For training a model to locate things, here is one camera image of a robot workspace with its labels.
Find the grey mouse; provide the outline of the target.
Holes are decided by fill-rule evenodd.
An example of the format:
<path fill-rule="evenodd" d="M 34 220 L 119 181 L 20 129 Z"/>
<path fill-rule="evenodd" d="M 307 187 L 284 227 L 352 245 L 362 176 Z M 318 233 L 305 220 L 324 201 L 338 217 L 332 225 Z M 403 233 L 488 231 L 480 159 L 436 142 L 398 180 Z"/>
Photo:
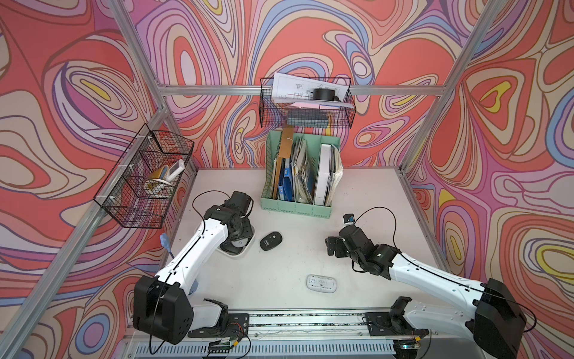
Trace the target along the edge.
<path fill-rule="evenodd" d="M 252 239 L 252 237 L 246 237 L 246 238 L 238 239 L 236 241 L 233 241 L 232 244 L 239 251 L 242 251 L 250 243 L 251 239 Z"/>

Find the black mouse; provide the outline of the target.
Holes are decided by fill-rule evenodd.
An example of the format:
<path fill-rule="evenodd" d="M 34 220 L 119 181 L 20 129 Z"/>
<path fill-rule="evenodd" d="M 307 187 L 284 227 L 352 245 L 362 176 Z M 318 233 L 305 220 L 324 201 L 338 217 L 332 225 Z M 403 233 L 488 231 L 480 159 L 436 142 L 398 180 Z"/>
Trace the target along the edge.
<path fill-rule="evenodd" d="M 274 231 L 264 236 L 260 240 L 259 246 L 263 251 L 270 251 L 272 249 L 275 249 L 282 242 L 283 242 L 283 236 L 279 232 Z"/>

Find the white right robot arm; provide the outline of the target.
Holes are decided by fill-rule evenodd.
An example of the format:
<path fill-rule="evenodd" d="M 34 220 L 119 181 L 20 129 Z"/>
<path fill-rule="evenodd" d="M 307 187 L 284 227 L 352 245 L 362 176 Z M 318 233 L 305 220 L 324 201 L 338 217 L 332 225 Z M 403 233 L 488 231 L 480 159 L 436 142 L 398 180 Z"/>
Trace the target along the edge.
<path fill-rule="evenodd" d="M 351 259 L 361 272 L 410 285 L 445 303 L 426 305 L 400 296 L 382 320 L 369 314 L 370 325 L 395 335 L 438 331 L 468 339 L 494 358 L 517 358 L 527 318 L 501 281 L 483 283 L 428 266 L 394 246 L 374 245 L 354 224 L 327 237 L 325 245 L 328 255 Z"/>

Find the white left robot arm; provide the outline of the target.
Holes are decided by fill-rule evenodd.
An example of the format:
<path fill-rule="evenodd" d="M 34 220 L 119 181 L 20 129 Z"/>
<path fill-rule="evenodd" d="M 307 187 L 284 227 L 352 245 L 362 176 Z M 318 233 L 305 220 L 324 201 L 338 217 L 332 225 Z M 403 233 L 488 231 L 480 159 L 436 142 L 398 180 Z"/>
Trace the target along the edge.
<path fill-rule="evenodd" d="M 222 331 L 228 306 L 215 299 L 195 298 L 200 269 L 215 251 L 231 257 L 244 253 L 254 238 L 249 220 L 254 201 L 234 191 L 221 205 L 201 215 L 201 225 L 166 266 L 135 285 L 133 327 L 170 344 L 180 343 L 191 331 Z"/>

